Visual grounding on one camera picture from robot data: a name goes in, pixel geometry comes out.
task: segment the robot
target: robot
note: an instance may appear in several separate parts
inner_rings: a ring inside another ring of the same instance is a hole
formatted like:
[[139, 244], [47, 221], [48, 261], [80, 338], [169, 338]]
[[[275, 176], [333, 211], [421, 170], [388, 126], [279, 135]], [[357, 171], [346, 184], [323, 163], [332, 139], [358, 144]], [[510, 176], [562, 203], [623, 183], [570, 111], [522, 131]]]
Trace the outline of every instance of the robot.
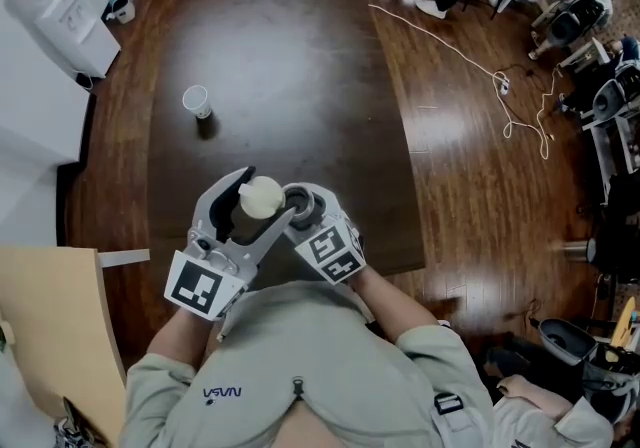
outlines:
[[254, 167], [239, 169], [200, 196], [187, 246], [175, 252], [171, 263], [164, 292], [167, 300], [208, 320], [224, 318], [250, 289], [260, 261], [283, 234], [331, 284], [344, 281], [366, 265], [362, 237], [335, 194], [311, 183], [283, 187], [273, 214], [256, 233], [245, 240], [232, 237], [235, 226], [231, 214], [241, 196], [251, 195], [252, 183], [265, 180], [252, 180], [254, 174]]

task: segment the white cup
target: white cup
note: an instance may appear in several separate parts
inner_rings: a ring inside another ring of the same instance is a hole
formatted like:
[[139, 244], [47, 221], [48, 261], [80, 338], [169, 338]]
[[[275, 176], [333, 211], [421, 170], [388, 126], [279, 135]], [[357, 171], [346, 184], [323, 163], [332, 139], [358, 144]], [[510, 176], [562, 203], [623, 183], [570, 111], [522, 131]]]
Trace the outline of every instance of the white cup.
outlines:
[[192, 114], [199, 119], [204, 119], [211, 115], [211, 103], [209, 103], [209, 93], [201, 85], [192, 85], [182, 95], [182, 104]]

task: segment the baseboard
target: baseboard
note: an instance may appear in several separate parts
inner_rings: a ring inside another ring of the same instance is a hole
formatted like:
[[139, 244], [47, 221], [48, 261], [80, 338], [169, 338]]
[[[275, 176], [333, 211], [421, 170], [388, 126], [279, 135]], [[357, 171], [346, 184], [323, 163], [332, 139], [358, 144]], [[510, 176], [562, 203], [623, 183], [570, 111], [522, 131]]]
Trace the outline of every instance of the baseboard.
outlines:
[[56, 181], [56, 241], [58, 247], [67, 245], [67, 232], [65, 222], [65, 211], [67, 203], [67, 194], [71, 190], [73, 182], [82, 171], [87, 167], [87, 159], [89, 157], [89, 142], [91, 139], [91, 130], [93, 127], [93, 115], [96, 108], [97, 96], [93, 93], [89, 94], [87, 101], [87, 111], [84, 117], [84, 127], [82, 129], [82, 139], [80, 141], [80, 154], [77, 162], [61, 165], [58, 167], [58, 176]]

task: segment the extension cord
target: extension cord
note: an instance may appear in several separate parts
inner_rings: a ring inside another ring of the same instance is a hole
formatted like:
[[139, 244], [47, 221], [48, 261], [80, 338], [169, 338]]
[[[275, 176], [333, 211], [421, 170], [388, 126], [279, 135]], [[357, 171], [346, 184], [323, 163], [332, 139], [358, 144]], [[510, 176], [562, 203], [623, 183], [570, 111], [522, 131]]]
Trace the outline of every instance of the extension cord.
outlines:
[[402, 16], [399, 16], [397, 14], [389, 12], [386, 9], [380, 7], [379, 5], [375, 5], [375, 4], [368, 4], [368, 5], [369, 5], [369, 7], [373, 8], [373, 9], [378, 9], [379, 11], [382, 11], [385, 14], [388, 14], [389, 16], [391, 16], [393, 18], [397, 18], [400, 21], [403, 21], [404, 23], [406, 23], [407, 25], [415, 28], [416, 30], [419, 30], [420, 32], [424, 32], [425, 34], [433, 37], [434, 39], [436, 39], [437, 41], [441, 42], [443, 45], [445, 45], [450, 50], [453, 50], [454, 52], [456, 52], [464, 60], [466, 60], [470, 64], [473, 64], [478, 69], [480, 69], [483, 73], [489, 75], [491, 77], [491, 82], [493, 83], [493, 88], [495, 89], [495, 92], [496, 92], [496, 98], [498, 98], [498, 101], [500, 102], [500, 105], [502, 106], [502, 109], [504, 110], [504, 113], [506, 114], [507, 119], [508, 119], [507, 124], [504, 126], [504, 128], [502, 130], [503, 137], [505, 139], [510, 139], [514, 126], [522, 126], [524, 128], [530, 128], [530, 129], [532, 129], [533, 131], [535, 131], [538, 134], [538, 137], [540, 137], [540, 156], [542, 157], [543, 160], [547, 160], [549, 158], [549, 140], [548, 139], [551, 138], [551, 137], [549, 135], [547, 135], [547, 133], [544, 131], [544, 128], [542, 127], [542, 122], [540, 121], [540, 115], [544, 112], [544, 100], [545, 100], [545, 98], [547, 96], [553, 96], [553, 91], [554, 91], [555, 85], [556, 85], [556, 73], [558, 73], [560, 76], [562, 76], [558, 66], [553, 68], [553, 72], [551, 73], [551, 91], [549, 91], [548, 93], [543, 93], [542, 94], [542, 103], [541, 103], [541, 106], [540, 106], [540, 110], [538, 110], [538, 112], [536, 113], [536, 122], [538, 123], [539, 128], [536, 128], [535, 126], [527, 124], [527, 123], [520, 123], [520, 122], [514, 121], [512, 119], [511, 114], [509, 114], [509, 110], [507, 109], [507, 106], [505, 105], [504, 101], [501, 98], [501, 96], [506, 96], [508, 94], [509, 85], [510, 85], [509, 78], [502, 71], [496, 71], [495, 73], [491, 73], [490, 71], [487, 71], [485, 68], [483, 68], [477, 62], [475, 62], [475, 61], [471, 60], [470, 58], [468, 58], [460, 50], [458, 50], [454, 46], [450, 45], [449, 43], [447, 43], [445, 40], [441, 39], [440, 37], [438, 37], [434, 33], [429, 32], [427, 29], [419, 27], [418, 25], [415, 25], [415, 24], [411, 23], [409, 20], [403, 18]]

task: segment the black buckle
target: black buckle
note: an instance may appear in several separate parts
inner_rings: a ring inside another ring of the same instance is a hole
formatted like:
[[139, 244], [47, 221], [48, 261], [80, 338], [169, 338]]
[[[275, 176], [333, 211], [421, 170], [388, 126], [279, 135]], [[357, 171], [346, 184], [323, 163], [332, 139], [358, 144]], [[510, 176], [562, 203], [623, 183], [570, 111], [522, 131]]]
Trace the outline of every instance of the black buckle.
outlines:
[[433, 399], [440, 416], [464, 409], [462, 399], [453, 393], [440, 393]]

